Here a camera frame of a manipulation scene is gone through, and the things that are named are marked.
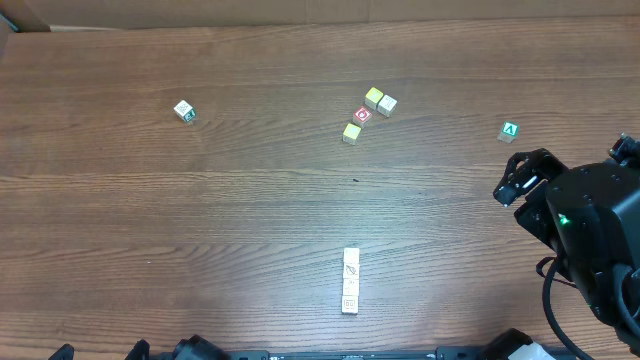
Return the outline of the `yellow block top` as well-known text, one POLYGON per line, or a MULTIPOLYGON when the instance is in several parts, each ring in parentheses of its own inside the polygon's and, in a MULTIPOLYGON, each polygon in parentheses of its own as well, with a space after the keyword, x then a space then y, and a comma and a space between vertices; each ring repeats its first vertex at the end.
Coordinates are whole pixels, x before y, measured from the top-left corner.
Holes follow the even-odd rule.
POLYGON ((381 101, 383 97, 384 97, 384 93, 382 91, 380 91, 376 87, 371 87, 365 95, 364 104, 367 107, 373 110, 376 110, 378 103, 381 101))

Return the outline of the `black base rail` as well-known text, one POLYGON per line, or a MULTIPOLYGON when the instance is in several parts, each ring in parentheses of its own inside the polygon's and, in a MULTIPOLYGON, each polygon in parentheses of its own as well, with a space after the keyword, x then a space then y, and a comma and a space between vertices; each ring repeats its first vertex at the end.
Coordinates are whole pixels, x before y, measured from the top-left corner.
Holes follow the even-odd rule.
POLYGON ((430 350, 336 350, 332 352, 286 352, 266 350, 225 351, 199 335, 182 339, 173 350, 128 355, 143 360, 576 360, 565 348, 545 347, 523 332, 511 328, 486 345, 439 346, 430 350))

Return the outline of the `white block beside yellow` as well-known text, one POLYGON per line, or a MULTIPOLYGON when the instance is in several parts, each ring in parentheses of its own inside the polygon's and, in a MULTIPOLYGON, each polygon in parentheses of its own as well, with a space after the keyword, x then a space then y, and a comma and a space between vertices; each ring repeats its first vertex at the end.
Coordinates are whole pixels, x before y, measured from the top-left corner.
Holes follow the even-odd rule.
POLYGON ((378 102, 377 111, 389 118, 394 112, 397 106, 397 100, 387 94, 385 94, 378 102))

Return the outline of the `yellow block middle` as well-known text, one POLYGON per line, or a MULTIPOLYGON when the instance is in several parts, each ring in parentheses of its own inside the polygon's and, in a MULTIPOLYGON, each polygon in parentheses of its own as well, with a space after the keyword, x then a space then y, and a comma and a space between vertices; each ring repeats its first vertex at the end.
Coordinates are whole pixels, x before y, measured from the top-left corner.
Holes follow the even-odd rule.
POLYGON ((342 133, 342 140, 350 145, 356 145, 361 131, 359 126, 349 123, 342 133))

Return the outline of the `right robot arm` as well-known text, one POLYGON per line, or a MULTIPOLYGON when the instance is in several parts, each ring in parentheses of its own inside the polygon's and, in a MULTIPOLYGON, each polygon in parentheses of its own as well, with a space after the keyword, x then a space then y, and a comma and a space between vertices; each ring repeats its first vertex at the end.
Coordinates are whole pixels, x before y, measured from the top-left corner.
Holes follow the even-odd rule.
POLYGON ((622 134, 608 154, 603 162, 569 168, 544 148, 516 152, 493 191, 505 207, 523 198, 516 222, 553 251, 537 266, 543 311, 579 359, 586 353, 552 310, 554 281, 578 289, 596 319, 632 354, 639 352, 639 142, 622 134))

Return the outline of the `yellow wooden block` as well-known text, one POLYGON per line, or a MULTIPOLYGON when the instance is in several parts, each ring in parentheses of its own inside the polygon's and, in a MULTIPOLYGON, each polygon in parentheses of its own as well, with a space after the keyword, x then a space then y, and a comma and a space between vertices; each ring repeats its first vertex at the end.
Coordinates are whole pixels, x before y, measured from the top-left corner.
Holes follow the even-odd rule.
POLYGON ((358 264, 360 262, 360 249, 345 248, 343 252, 343 261, 347 264, 358 264))

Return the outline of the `white wooden number block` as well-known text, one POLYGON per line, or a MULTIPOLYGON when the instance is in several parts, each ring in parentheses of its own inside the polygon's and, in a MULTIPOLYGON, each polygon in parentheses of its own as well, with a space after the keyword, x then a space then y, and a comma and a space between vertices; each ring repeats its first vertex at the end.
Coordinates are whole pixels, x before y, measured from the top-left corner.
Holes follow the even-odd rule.
POLYGON ((359 311, 359 297, 354 295, 343 295, 341 300, 341 310, 343 314, 357 315, 359 311))

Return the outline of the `white block green side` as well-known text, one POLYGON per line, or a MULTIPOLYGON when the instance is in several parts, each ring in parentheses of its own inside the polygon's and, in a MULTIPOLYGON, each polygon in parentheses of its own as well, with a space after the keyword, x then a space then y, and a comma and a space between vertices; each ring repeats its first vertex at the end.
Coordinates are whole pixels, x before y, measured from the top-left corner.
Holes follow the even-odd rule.
POLYGON ((195 108, 185 100, 174 106, 174 112, 185 122, 189 123, 196 117, 195 108))

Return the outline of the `white block green edge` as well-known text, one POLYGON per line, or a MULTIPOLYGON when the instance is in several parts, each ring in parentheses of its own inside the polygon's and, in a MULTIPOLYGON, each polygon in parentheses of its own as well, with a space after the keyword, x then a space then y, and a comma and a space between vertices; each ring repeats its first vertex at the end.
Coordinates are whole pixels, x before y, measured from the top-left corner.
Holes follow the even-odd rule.
POLYGON ((342 294, 344 296, 358 297, 360 291, 360 284, 358 279, 344 278, 342 294))

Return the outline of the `green letter block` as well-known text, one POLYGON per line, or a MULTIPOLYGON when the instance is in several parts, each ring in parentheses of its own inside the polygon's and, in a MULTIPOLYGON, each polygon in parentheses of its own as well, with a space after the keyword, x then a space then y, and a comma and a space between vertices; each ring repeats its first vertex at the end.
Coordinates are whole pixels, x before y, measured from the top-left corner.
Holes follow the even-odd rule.
POLYGON ((516 123, 504 122, 497 139, 505 143, 511 143, 517 138, 519 129, 520 126, 516 123))

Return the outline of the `white block red side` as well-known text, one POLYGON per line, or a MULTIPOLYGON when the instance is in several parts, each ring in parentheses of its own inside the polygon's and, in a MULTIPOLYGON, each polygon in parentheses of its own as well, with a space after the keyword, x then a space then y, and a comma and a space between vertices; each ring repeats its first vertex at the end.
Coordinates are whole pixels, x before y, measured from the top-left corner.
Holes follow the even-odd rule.
POLYGON ((343 264, 344 279, 358 279, 360 277, 360 265, 358 263, 343 264))

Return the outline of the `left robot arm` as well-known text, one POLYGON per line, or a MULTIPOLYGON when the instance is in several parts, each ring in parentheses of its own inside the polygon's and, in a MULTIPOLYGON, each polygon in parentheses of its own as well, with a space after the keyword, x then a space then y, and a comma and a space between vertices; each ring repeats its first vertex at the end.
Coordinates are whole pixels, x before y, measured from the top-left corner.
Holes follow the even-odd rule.
POLYGON ((171 352, 158 354, 151 353, 146 340, 139 340, 125 360, 231 360, 231 355, 199 335, 194 335, 180 340, 171 352))

